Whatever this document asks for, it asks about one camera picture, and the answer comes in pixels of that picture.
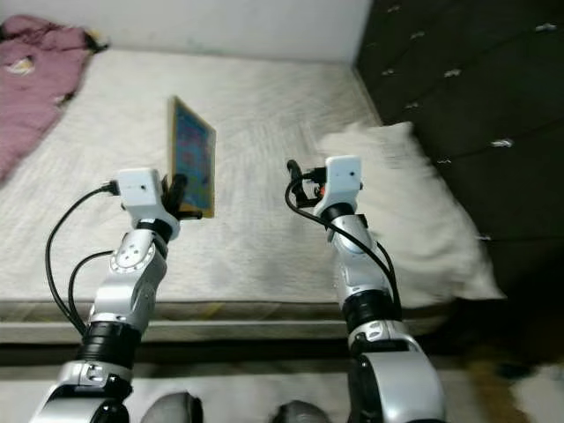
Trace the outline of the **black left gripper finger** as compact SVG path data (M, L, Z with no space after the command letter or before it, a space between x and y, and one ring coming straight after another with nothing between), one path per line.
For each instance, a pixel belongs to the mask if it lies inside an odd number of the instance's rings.
M187 184L185 174L170 174L164 192L164 209L173 217L181 217L180 209L184 189Z

